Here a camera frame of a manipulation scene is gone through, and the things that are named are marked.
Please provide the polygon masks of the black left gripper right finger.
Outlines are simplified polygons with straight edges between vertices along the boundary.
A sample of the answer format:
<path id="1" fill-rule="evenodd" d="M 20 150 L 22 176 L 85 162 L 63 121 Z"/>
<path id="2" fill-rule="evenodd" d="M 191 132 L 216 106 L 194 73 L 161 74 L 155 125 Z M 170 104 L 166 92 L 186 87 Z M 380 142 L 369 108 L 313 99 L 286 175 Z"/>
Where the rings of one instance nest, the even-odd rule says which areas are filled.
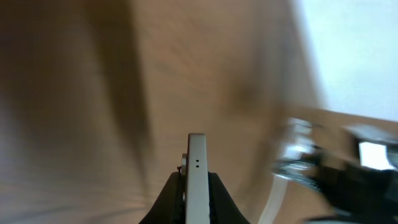
<path id="1" fill-rule="evenodd" d="M 249 224 L 239 211 L 217 173 L 209 172 L 210 223 Z"/>

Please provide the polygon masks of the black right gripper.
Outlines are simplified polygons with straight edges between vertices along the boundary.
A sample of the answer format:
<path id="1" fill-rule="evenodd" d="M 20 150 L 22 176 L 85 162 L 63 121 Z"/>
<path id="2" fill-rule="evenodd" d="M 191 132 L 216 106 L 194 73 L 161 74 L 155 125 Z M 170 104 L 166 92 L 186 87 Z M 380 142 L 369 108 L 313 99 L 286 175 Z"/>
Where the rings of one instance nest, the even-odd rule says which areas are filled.
<path id="1" fill-rule="evenodd" d="M 306 223 L 397 223 L 397 136 L 375 126 L 346 128 L 358 162 L 344 161 L 343 168 L 326 165 L 326 150 L 298 160 L 298 166 L 315 168 L 313 176 L 298 175 L 298 182 L 325 197 L 332 216 Z"/>

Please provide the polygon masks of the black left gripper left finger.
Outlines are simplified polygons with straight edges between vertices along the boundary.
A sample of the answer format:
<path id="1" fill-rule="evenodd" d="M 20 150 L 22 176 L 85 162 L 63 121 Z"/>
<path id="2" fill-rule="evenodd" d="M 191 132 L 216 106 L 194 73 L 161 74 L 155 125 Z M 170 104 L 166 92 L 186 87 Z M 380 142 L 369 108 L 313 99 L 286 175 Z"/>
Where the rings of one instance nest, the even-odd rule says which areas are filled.
<path id="1" fill-rule="evenodd" d="M 185 202 L 183 191 L 185 178 L 173 172 L 159 196 L 139 224 L 185 224 Z"/>

